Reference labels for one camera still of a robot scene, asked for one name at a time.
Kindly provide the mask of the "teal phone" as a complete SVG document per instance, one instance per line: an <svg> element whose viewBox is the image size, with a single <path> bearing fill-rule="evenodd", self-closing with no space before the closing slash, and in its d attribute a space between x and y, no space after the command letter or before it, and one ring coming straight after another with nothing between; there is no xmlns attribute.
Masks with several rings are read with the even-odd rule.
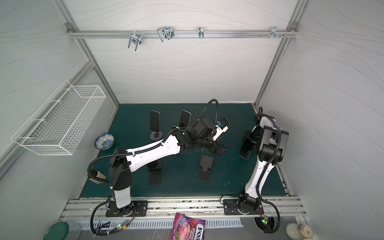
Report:
<svg viewBox="0 0 384 240"><path fill-rule="evenodd" d="M246 139L243 141L238 151L238 155L241 158L248 160L252 154L254 147L255 147L254 143L251 140Z"/></svg>

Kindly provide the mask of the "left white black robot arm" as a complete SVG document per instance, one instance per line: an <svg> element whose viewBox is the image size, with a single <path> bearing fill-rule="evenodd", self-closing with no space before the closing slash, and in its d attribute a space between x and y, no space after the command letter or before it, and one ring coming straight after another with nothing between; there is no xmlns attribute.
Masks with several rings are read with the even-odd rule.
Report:
<svg viewBox="0 0 384 240"><path fill-rule="evenodd" d="M88 177L109 186L112 200L115 201L118 209L132 208L132 173L141 167L167 156L194 150L197 147L207 149L216 157L228 151L228 147L219 142L219 137L228 130L229 121L223 117L220 120L215 119L212 123L204 119L205 113L205 111L202 112L194 125L175 127L162 140L121 153L95 158L88 165ZM106 158L110 159L110 181L99 178L92 173L94 164Z"/></svg>

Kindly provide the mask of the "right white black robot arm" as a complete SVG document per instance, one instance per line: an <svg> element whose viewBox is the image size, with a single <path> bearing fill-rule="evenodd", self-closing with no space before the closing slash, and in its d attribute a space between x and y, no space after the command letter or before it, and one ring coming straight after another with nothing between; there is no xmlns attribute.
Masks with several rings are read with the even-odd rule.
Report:
<svg viewBox="0 0 384 240"><path fill-rule="evenodd" d="M269 173L284 158L289 132L277 125L275 117L263 113L262 107L259 107L253 121L256 125L244 134L238 155L248 160L255 151L257 163L239 195L237 207L243 215L259 214L261 217L256 219L257 226L265 234L273 234L280 227L281 216L275 204L263 199L262 189Z"/></svg>

